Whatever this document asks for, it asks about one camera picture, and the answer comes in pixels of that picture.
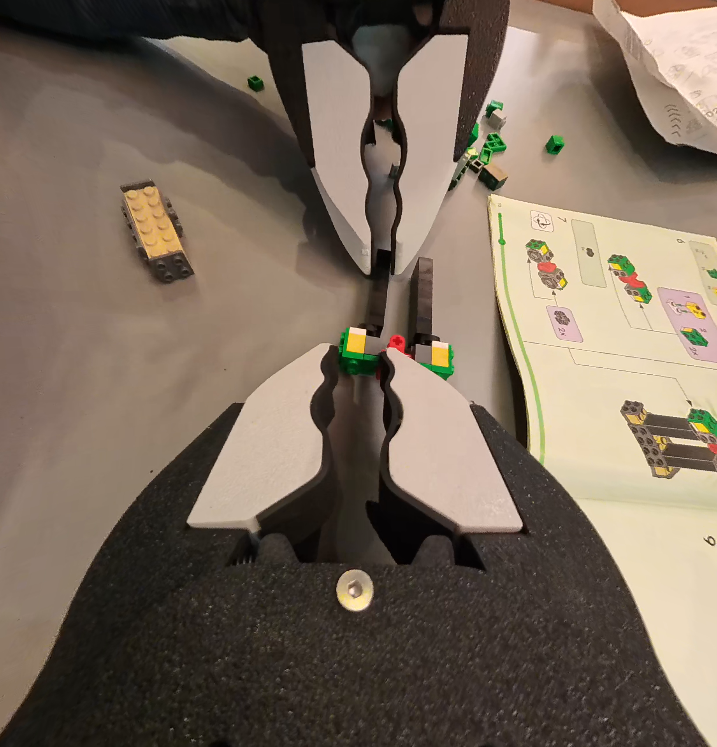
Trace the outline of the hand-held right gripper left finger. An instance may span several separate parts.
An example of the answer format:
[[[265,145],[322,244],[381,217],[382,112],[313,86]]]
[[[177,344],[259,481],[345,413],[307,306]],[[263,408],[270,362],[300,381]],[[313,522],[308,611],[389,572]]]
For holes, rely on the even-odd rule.
[[[284,534],[303,562],[339,499],[328,427],[335,415],[338,349],[317,344],[243,404],[191,510],[192,528]]]

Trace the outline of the black beam green brick assembly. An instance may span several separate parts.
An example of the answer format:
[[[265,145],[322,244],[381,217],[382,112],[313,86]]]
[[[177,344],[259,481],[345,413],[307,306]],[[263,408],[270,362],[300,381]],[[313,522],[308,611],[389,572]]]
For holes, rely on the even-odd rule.
[[[391,269],[391,252],[379,249],[371,273],[372,287],[363,323],[349,326],[341,334],[338,364],[351,376],[380,377],[380,353],[396,349],[431,370],[443,380],[454,374],[453,348],[432,333],[432,268],[431,258],[419,257],[411,274],[409,291],[409,331],[407,335],[391,335],[382,342],[385,310]]]

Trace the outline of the white printed paper bag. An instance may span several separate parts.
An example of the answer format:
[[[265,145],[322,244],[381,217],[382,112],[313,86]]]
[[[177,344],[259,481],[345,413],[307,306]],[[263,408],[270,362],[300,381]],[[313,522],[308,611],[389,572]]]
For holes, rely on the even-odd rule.
[[[717,7],[642,17],[594,1],[592,11],[619,44],[653,128],[717,154]]]

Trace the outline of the tan and grey brick base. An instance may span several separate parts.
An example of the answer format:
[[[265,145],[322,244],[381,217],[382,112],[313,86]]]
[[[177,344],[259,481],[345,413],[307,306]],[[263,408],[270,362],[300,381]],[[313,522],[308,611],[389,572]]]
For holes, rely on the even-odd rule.
[[[123,184],[122,213],[140,258],[155,278],[171,283],[194,275],[183,247],[184,230],[172,203],[153,180]]]

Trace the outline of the dark cloth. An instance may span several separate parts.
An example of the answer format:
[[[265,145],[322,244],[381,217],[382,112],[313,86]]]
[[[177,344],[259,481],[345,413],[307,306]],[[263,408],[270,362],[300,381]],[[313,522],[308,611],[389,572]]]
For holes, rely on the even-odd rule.
[[[0,1],[0,18],[92,40],[261,40],[255,3],[247,1]]]

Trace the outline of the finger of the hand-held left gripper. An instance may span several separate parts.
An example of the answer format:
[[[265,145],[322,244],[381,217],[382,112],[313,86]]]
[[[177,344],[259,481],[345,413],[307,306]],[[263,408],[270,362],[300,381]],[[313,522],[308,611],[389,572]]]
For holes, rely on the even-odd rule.
[[[466,33],[439,33],[399,72],[397,114],[405,149],[397,180],[395,274],[406,270],[426,240],[457,165],[454,150],[466,51]]]
[[[334,40],[305,43],[302,56],[315,156],[311,171],[338,237],[369,275],[369,181],[362,159],[372,103],[370,75]]]

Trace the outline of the green instruction booklet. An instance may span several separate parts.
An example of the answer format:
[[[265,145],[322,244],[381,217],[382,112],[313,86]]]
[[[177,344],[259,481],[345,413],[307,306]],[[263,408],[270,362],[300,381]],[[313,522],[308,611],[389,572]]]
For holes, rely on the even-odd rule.
[[[717,241],[488,198],[528,444],[602,535],[717,745]]]

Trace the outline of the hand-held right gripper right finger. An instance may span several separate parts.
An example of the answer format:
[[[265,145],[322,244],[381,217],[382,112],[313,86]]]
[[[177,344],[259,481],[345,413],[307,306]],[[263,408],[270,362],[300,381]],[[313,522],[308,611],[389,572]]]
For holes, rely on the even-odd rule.
[[[386,434],[371,524],[397,564],[435,545],[451,563],[481,568],[470,537],[518,534],[524,524],[474,408],[400,350],[388,348],[380,363]]]

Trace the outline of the pile of loose bricks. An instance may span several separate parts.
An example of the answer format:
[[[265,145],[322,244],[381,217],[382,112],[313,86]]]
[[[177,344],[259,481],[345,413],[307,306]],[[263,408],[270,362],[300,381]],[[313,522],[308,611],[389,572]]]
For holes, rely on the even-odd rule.
[[[477,174],[478,180],[489,190],[495,191],[507,180],[507,174],[498,166],[493,158],[496,154],[506,150],[506,143],[501,136],[501,129],[506,123],[502,114],[503,102],[491,100],[484,110],[485,117],[481,120],[490,132],[484,140],[480,140],[480,123],[476,122],[467,139],[467,148],[459,159],[448,191],[452,191],[468,171]]]

